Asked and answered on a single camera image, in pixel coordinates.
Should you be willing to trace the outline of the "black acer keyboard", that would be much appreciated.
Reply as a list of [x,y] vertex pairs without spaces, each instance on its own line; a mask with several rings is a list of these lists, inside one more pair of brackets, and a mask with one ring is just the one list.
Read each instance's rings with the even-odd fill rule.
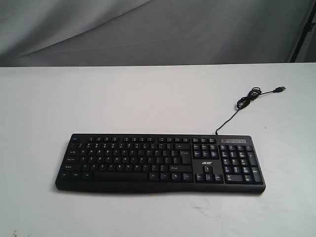
[[90,193],[262,193],[250,136],[73,134],[55,185]]

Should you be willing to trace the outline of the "grey fabric backdrop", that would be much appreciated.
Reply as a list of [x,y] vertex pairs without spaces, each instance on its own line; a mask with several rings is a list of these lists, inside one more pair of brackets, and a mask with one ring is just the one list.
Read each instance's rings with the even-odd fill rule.
[[3,67],[289,62],[312,0],[3,0]]

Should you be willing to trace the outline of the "black light stand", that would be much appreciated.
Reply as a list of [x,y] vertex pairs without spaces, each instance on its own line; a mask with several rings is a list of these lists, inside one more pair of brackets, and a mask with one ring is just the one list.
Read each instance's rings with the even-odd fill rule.
[[299,55],[299,52],[303,46],[303,43],[306,39],[306,36],[309,32],[312,31],[313,27],[316,25],[314,22],[313,22],[313,18],[316,14],[316,1],[314,1],[313,3],[313,7],[309,13],[309,16],[304,24],[304,27],[302,29],[302,32],[301,32],[301,35],[299,37],[299,40],[295,46],[295,49],[292,53],[292,56],[291,56],[291,59],[290,59],[290,63],[294,63]]

